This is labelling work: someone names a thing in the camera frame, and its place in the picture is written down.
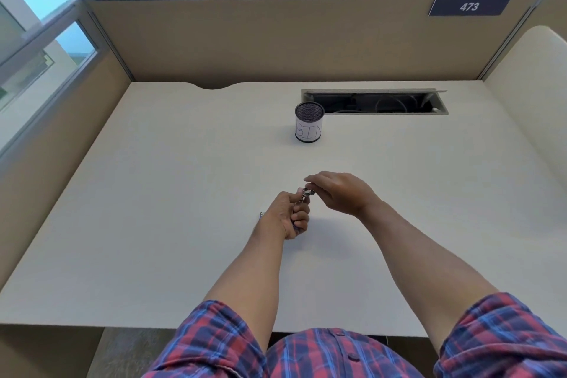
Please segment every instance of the person's right arm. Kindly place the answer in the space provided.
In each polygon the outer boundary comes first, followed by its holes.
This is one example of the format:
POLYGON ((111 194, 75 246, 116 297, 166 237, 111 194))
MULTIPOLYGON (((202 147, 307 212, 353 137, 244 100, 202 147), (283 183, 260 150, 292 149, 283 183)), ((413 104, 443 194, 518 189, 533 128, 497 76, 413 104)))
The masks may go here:
POLYGON ((357 217, 378 243, 393 280, 422 323, 436 351, 474 303, 498 290, 383 202, 348 173, 305 178, 331 209, 357 217))

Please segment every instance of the shirt sleeve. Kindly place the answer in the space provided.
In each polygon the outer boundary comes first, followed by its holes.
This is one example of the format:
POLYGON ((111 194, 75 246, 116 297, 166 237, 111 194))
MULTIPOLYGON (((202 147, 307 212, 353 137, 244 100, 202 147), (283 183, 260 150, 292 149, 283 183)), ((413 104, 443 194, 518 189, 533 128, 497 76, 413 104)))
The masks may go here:
POLYGON ((443 343, 436 376, 567 376, 567 340, 514 296, 473 305, 443 343))
POLYGON ((260 378, 265 370, 266 358, 248 325, 224 303, 209 300, 179 326, 144 378, 260 378))

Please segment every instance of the desk surface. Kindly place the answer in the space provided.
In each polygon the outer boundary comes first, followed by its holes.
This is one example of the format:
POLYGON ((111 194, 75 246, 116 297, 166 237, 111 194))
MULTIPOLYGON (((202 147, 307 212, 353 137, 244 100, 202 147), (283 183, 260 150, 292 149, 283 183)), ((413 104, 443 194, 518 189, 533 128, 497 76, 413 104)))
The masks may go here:
MULTIPOLYGON (((567 334, 567 195, 484 83, 132 83, 0 293, 0 322, 174 328, 305 175, 368 181, 412 223, 567 334), (328 115, 301 89, 435 87, 449 115, 328 115)), ((378 246, 315 198, 286 243, 275 330, 423 336, 378 246)))

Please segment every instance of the person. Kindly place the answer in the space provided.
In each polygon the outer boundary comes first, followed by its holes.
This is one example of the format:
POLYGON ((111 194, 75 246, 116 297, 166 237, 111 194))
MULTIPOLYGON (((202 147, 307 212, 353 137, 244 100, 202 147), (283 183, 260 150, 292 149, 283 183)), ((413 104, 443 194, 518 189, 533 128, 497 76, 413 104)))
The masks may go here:
MULTIPOLYGON (((567 376, 567 340, 408 223, 364 181, 332 172, 305 181, 327 207, 358 218, 376 240, 439 354, 436 376, 567 376)), ((284 240, 309 222, 309 201, 297 203, 301 195, 300 188, 276 197, 145 378, 421 376, 388 347, 344 329, 305 330, 267 350, 284 240)))

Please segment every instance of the red and blue plaid shirt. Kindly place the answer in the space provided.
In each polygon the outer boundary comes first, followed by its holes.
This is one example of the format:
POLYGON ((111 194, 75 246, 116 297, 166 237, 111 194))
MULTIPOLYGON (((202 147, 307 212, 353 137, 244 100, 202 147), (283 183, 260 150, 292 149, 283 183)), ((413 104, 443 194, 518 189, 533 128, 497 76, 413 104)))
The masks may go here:
MULTIPOLYGON (((473 305, 441 348, 436 376, 567 376, 567 340, 509 294, 473 305)), ((145 378, 421 377, 381 343, 343 329, 310 329, 266 355, 227 305, 208 301, 181 324, 145 378)))

